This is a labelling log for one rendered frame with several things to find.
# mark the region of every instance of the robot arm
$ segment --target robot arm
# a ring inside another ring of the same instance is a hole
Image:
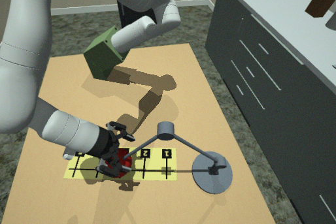
[[[40,99],[52,43],[51,0],[12,0],[0,45],[0,133],[16,133],[29,126],[50,142],[74,152],[106,156],[115,139],[108,131],[54,108]],[[180,16],[174,0],[119,0],[139,12],[154,10],[157,24],[148,16],[126,26],[111,38],[122,53],[176,28]]]

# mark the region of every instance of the table top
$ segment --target table top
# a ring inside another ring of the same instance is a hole
[[[326,27],[333,13],[313,18],[311,0],[239,0],[297,58],[336,94],[336,31]]]
[[[175,134],[223,155],[233,181],[223,193],[200,189],[191,172],[176,181],[63,178],[64,147],[28,130],[3,217],[9,223],[274,223],[229,125],[189,44],[132,49],[108,81],[93,79],[83,55],[51,58],[39,97],[101,127],[127,125],[137,147],[171,121]],[[148,148],[176,148],[177,170],[191,171],[195,150],[173,139]]]

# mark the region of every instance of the black cabinet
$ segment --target black cabinet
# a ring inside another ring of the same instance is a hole
[[[149,16],[153,21],[156,22],[155,14],[152,9],[149,9],[145,12],[136,12],[134,10],[131,10],[130,8],[127,8],[126,6],[122,5],[118,2],[118,9],[119,9],[119,15],[120,15],[120,21],[122,23],[122,28],[125,26],[132,24],[134,21],[137,21],[139,18],[142,18],[143,16]]]
[[[302,220],[331,223],[335,94],[238,0],[216,0],[205,48]]]

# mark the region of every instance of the baseboard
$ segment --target baseboard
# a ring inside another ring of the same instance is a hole
[[[214,4],[212,3],[211,0],[181,0],[181,1],[176,1],[176,3],[177,3],[177,7],[206,5],[212,11],[214,11]],[[51,9],[52,16],[90,13],[90,12],[104,12],[104,11],[118,11],[118,5],[94,5],[94,6],[85,6],[85,7],[52,8]]]

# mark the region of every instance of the floor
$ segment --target floor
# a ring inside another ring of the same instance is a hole
[[[204,48],[212,17],[208,6],[180,7],[181,25],[138,47],[189,43],[241,148],[276,223],[301,223],[275,173],[269,166],[226,85]],[[116,25],[118,12],[97,12],[52,17],[53,43],[50,57],[82,54],[91,41]],[[0,134],[0,221],[24,145],[27,128],[16,134]]]

